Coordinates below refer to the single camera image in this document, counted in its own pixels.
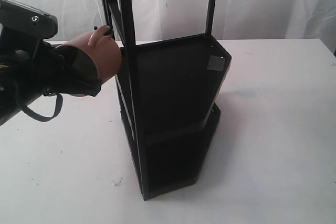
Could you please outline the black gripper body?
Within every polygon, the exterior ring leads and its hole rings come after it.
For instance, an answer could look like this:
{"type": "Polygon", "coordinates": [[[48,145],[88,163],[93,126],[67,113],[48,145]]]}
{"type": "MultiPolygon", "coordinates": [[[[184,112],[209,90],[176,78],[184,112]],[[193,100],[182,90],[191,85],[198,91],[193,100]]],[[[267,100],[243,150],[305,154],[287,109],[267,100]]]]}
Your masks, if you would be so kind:
{"type": "Polygon", "coordinates": [[[57,117],[62,95],[50,87],[51,79],[61,69],[51,45],[10,28],[1,31],[1,125],[22,111],[39,122],[57,117]],[[51,116],[43,116],[28,106],[40,96],[56,97],[51,116]]]}

